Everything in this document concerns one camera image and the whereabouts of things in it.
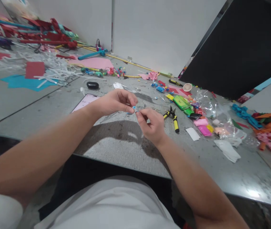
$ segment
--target forearm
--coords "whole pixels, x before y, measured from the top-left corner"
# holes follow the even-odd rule
[[[0,156],[0,194],[23,206],[71,156],[99,116],[86,107],[39,131]]]
[[[237,217],[243,221],[218,185],[168,136],[156,145],[186,202],[194,214],[207,220],[221,221]]]

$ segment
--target pliers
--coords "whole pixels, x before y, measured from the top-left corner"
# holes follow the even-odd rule
[[[177,116],[175,115],[176,109],[173,110],[173,108],[170,106],[170,110],[166,111],[166,113],[163,115],[164,119],[167,117],[172,117],[173,118],[173,124],[174,124],[174,130],[176,131],[176,133],[180,132],[179,129],[179,125],[178,125],[178,120],[177,120]]]

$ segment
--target right hand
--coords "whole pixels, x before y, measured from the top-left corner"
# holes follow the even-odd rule
[[[152,109],[143,109],[136,112],[144,136],[154,145],[158,145],[167,135],[164,131],[164,117]]]

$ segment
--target blue paper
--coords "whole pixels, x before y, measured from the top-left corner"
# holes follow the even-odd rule
[[[37,92],[47,88],[48,86],[56,85],[55,83],[47,81],[40,88],[37,88],[44,80],[26,79],[25,75],[11,75],[11,76],[2,78],[1,80],[8,83],[8,88],[23,87],[23,88],[28,88]]]

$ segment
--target smartphone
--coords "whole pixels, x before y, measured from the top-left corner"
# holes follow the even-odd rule
[[[84,98],[80,101],[80,103],[74,108],[74,110],[71,113],[73,113],[74,111],[79,110],[80,108],[85,107],[90,102],[93,102],[93,101],[97,100],[98,98],[100,98],[100,96],[92,95],[92,94],[86,94],[84,96]]]

